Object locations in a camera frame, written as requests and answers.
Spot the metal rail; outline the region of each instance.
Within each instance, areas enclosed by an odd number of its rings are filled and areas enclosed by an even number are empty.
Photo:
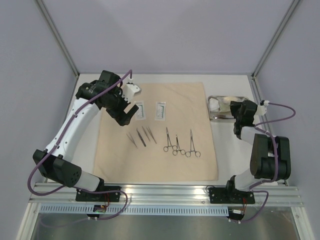
[[[206,192],[206,185],[149,185],[149,184],[109,184],[121,186],[127,193],[130,205],[136,206],[222,206],[235,207],[239,204],[211,204],[209,195]],[[56,189],[58,183],[37,183],[34,190],[40,193],[49,192]],[[294,186],[258,186],[256,190],[266,190],[269,192],[267,207],[303,207],[299,191]],[[261,206],[265,200],[264,193],[255,193],[256,203],[250,206]],[[29,203],[45,204],[83,204],[75,201],[76,190],[74,188],[62,188],[48,196],[31,195]],[[122,205],[125,196],[121,195],[119,203]]]

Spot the white connector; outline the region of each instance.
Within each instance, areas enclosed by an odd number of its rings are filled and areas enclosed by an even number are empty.
[[[270,102],[268,100],[264,100],[263,105],[258,105],[256,112],[255,112],[255,115],[258,115],[258,116],[265,115],[267,112],[267,106],[269,105],[269,103]]]

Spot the gray wall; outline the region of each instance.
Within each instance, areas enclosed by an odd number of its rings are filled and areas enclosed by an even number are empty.
[[[319,0],[302,1],[258,76],[266,99],[296,109],[293,119],[272,126],[276,134],[290,139],[292,173],[289,183],[299,187],[316,239],[320,239],[319,12]],[[290,114],[273,106],[269,110],[270,119]]]
[[[252,73],[292,0],[45,0],[80,72]]]
[[[75,77],[33,0],[0,1],[0,32],[0,239],[12,240],[33,152],[59,130]]]

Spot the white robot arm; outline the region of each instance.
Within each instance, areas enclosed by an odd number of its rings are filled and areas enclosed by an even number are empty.
[[[114,87],[91,104],[86,105],[73,119],[66,132],[63,133],[63,131],[68,121],[74,117],[75,112],[80,106],[103,92],[119,79],[120,77],[118,75],[104,70],[99,80],[84,83],[79,88],[72,109],[57,135],[46,146],[44,151],[36,150],[33,154],[33,160],[38,164],[42,158],[54,148],[57,139],[63,134],[59,146],[52,152],[51,156],[48,157],[42,166],[39,167],[40,173],[44,177],[66,187],[75,187],[92,192],[104,184],[103,179],[85,172],[79,166],[72,164],[76,147],[88,124],[101,108],[106,108],[106,111],[119,125],[128,125],[132,116],[138,110],[138,106],[134,105],[128,113],[125,113],[124,110],[130,104],[132,98],[141,93],[140,87],[133,84],[132,79],[130,79],[129,83],[125,84],[123,88],[121,88],[121,86]]]

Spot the metal pole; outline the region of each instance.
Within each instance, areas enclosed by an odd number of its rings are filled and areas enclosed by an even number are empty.
[[[74,75],[78,79],[79,78],[79,71],[78,71],[66,45],[64,44],[64,41],[62,40],[62,38],[58,32],[58,29],[57,29],[56,25],[54,24],[54,21],[52,20],[52,17],[50,16],[49,11],[48,11],[45,3],[43,2],[43,0],[34,0],[34,2],[38,6],[45,22],[47,23],[51,33],[53,34],[53,37],[56,40],[59,48],[61,49],[68,65],[70,66]]]
[[[263,67],[263,65],[265,64],[268,56],[270,55],[270,53],[272,52],[272,50],[274,49],[276,43],[278,42],[280,36],[282,35],[282,33],[284,32],[286,26],[288,25],[289,20],[292,18],[294,12],[296,11],[296,9],[298,8],[298,5],[301,3],[302,0],[293,0],[290,7],[288,8],[287,12],[285,13],[283,19],[280,22],[280,25],[278,26],[277,30],[275,31],[268,47],[266,48],[266,50],[264,51],[259,63],[257,64],[253,74],[252,74],[252,78],[253,80],[256,79],[257,75],[259,74],[261,68]]]

